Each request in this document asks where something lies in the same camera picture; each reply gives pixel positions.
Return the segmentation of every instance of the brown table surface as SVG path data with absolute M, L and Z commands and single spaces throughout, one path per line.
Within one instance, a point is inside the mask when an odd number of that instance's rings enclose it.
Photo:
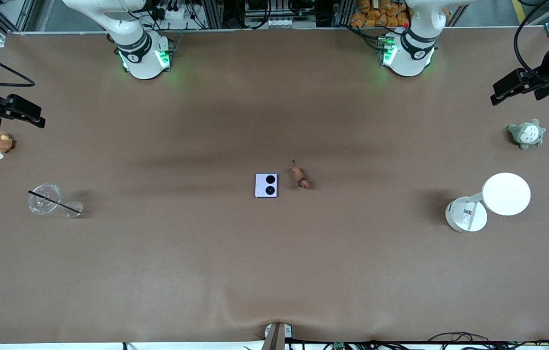
M 1 127 L 17 147 L 0 161 L 0 343 L 241 341 L 272 321 L 314 340 L 549 338 L 549 98 L 489 100 L 518 67 L 513 35 L 445 31 L 400 78 L 348 31 L 186 34 L 150 81 L 103 35 L 9 37 L 0 60 L 36 87 L 0 95 L 47 128 Z M 521 47 L 536 66 L 549 39 Z M 545 144 L 521 151 L 505 128 L 532 118 Z M 453 231 L 447 203 L 504 171 L 529 208 Z M 278 199 L 252 196 L 259 172 L 280 173 Z M 90 211 L 32 214 L 43 182 Z

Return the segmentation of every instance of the brown plush toy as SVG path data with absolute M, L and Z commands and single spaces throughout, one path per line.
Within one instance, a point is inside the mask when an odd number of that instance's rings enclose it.
M 13 140 L 7 133 L 0 131 L 0 152 L 6 153 L 11 148 L 13 148 Z

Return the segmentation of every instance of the desk lamp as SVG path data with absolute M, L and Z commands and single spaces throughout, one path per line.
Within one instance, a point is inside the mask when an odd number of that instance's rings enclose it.
M 500 173 L 486 180 L 480 193 L 451 202 L 445 210 L 445 217 L 458 232 L 476 232 L 486 226 L 486 208 L 499 215 L 517 215 L 527 208 L 530 199 L 530 187 L 523 178 L 512 173 Z

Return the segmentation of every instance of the stuffed toy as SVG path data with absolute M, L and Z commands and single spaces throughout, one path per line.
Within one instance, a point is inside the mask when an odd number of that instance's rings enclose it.
M 7 133 L 0 131 L 0 152 L 8 152 L 11 148 L 13 148 L 13 140 Z
M 512 133 L 514 141 L 516 141 L 521 149 L 538 148 L 543 144 L 543 133 L 545 128 L 540 127 L 538 119 L 532 119 L 531 122 L 524 122 L 521 125 L 512 124 L 508 126 L 508 131 Z

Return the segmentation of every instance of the orange packaged item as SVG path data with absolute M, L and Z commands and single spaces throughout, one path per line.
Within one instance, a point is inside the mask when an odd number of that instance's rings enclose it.
M 370 3 L 370 0 L 358 0 L 356 2 L 356 6 L 361 13 L 367 13 L 367 11 L 372 9 L 372 3 Z
M 387 25 L 387 15 L 386 14 L 382 14 L 380 16 L 380 18 L 378 18 L 376 20 L 376 25 L 377 26 L 386 26 Z
M 387 17 L 387 27 L 397 27 L 397 18 L 392 16 Z
M 406 12 L 399 13 L 397 15 L 397 26 L 403 27 L 405 23 L 408 23 L 408 14 Z
M 380 11 L 387 16 L 394 16 L 397 14 L 399 6 L 394 4 L 390 0 L 381 0 L 380 1 Z
M 367 13 L 367 19 L 369 20 L 377 20 L 378 18 L 380 18 L 382 14 L 380 13 L 380 10 L 377 10 L 377 9 L 370 9 L 370 11 Z
M 365 16 L 362 13 L 355 13 L 352 15 L 352 20 L 350 20 L 350 26 L 353 27 L 363 27 L 365 24 Z

